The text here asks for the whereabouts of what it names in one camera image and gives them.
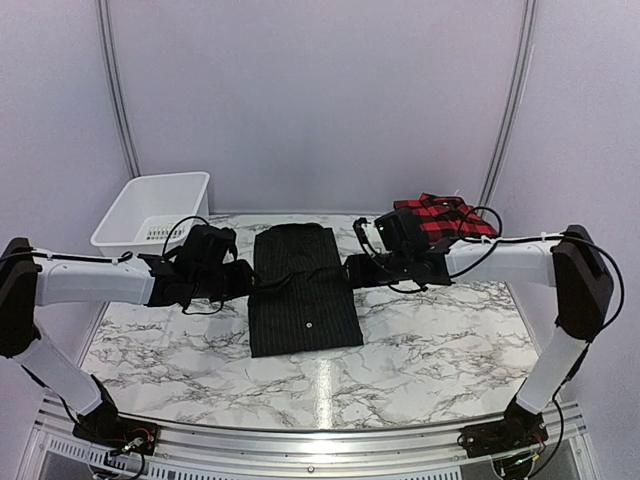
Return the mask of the black pinstripe long sleeve shirt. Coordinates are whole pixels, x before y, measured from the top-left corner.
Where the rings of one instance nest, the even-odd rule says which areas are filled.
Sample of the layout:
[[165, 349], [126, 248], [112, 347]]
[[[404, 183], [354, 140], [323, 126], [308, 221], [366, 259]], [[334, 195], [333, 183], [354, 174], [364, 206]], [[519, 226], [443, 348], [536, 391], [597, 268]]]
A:
[[248, 299], [254, 358], [364, 344], [334, 232], [281, 224], [256, 235], [256, 286]]

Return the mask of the red black plaid shirt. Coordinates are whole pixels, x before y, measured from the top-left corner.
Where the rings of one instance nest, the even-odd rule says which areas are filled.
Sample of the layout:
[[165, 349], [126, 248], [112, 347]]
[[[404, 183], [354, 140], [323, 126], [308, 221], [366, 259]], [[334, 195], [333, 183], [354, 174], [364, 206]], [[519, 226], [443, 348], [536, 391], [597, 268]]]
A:
[[501, 228], [495, 229], [458, 196], [422, 193], [418, 199], [395, 200], [393, 208], [409, 209], [430, 244], [442, 238], [498, 238], [501, 234]]

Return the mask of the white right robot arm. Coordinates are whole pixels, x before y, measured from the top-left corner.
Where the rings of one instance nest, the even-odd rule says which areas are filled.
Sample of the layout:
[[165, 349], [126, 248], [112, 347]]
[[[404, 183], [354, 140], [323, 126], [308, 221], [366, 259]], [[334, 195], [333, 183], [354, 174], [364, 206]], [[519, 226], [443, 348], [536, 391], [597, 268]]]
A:
[[506, 448], [529, 437], [534, 422], [579, 369], [590, 345], [609, 325], [606, 315], [623, 280], [614, 260], [581, 225], [534, 237], [490, 238], [457, 234], [427, 241], [409, 210], [374, 222], [356, 220], [362, 249], [344, 268], [352, 288], [391, 287], [411, 281], [419, 290], [474, 281], [523, 282], [556, 291], [551, 340], [517, 391], [495, 430]]

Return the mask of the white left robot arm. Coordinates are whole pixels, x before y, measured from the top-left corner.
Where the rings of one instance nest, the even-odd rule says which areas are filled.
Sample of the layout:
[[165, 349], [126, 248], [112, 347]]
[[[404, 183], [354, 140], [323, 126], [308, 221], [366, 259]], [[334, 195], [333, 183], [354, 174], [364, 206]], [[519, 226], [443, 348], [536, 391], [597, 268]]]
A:
[[206, 299], [222, 305], [248, 295], [252, 268], [237, 256], [233, 230], [196, 225], [169, 252], [119, 257], [54, 253], [11, 240], [1, 256], [1, 355], [59, 395], [106, 445], [125, 438], [126, 423], [106, 389], [75, 366], [37, 325], [38, 307], [126, 303], [147, 308]]

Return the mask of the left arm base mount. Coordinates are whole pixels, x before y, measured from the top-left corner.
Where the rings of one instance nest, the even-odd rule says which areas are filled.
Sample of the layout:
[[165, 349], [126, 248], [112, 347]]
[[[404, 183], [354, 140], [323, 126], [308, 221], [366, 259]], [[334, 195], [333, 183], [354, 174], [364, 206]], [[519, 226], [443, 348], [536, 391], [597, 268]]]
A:
[[110, 447], [116, 453], [141, 453], [145, 456], [154, 454], [160, 427], [151, 422], [118, 417], [108, 433], [98, 434], [87, 425], [78, 423], [74, 426], [74, 437]]

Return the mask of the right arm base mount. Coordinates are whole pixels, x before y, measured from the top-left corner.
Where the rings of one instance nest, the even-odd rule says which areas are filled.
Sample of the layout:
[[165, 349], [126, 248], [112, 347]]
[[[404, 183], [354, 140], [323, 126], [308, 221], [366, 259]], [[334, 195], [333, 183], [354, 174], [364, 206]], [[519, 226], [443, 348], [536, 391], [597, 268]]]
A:
[[548, 438], [545, 421], [537, 415], [531, 420], [511, 418], [465, 426], [457, 443], [469, 458], [477, 458], [540, 445]]

